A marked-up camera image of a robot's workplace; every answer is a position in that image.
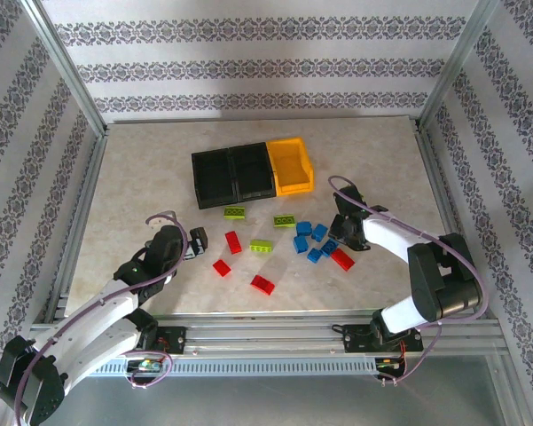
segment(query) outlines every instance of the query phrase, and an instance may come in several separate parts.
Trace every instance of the wall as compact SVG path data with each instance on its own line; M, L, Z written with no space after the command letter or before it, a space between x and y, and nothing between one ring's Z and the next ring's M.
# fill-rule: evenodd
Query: wall
M50 294L95 140L19 4L0 0L0 356Z
M501 1L428 134L533 414L533 1Z
M43 0L107 122L421 112L476 0Z

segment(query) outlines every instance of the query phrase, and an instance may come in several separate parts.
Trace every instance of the tabletop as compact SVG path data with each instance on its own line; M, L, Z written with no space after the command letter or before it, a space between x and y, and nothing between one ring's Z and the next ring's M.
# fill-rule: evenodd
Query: tabletop
M226 220L224 207L199 210L191 154L211 149L302 137L315 170L315 190L240 204L246 219ZM331 258L313 264L296 254L295 228L274 228L273 217L329 227L337 208L327 178L353 180L369 205L431 233L443 226L408 117L240 122L176 122L111 126L74 272L66 314L91 299L118 267L150 240L145 219L174 210L186 231L203 226L208 250L184 262L177 276L143 305L152 314L300 312L378 309L410 294L407 265L385 249L354 252L343 271ZM225 233L235 231L242 253L231 255ZM273 242L255 253L250 240ZM222 278L213 263L232 271ZM259 274L276 286L270 296L250 286Z

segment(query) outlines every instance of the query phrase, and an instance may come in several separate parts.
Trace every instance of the blue lego brick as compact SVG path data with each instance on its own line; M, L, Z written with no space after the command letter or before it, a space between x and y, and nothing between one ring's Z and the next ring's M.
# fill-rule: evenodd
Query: blue lego brick
M295 252L299 255L300 253L303 253L304 251L308 251L308 241L305 239L304 236L298 236L294 237L294 247Z
M314 229L313 233L311 233L311 238L313 238L317 242L321 242L321 240L323 240L323 237L325 237L326 233L327 233L327 226L317 224L316 229Z
M321 254L325 257L329 257L335 251L335 249L337 249L337 245L337 241L330 238L321 248Z
M313 262L314 264L317 263L319 258L321 257L321 251L319 251L316 248L312 248L310 252L308 253L308 259Z
M295 226L295 230L298 232L298 237L311 235L311 222L298 222Z

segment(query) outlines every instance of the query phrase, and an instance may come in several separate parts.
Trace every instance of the green lego brick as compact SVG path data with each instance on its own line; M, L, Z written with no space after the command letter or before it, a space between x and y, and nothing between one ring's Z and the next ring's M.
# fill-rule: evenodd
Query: green lego brick
M245 218L245 208L229 206L224 208L224 218L225 219L244 219Z
M270 253L272 251L272 241L252 240L252 241L250 241L250 249L252 251L260 251L260 252L263 252L263 253Z
M285 227L293 228L295 227L295 217L294 215L280 215L274 217L274 227Z

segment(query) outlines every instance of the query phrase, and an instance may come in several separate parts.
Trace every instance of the yellow storage bin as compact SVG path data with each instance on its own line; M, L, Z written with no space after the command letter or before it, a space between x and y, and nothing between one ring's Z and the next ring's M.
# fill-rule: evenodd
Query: yellow storage bin
M266 147L278 197L313 191L313 167L302 138L271 140Z

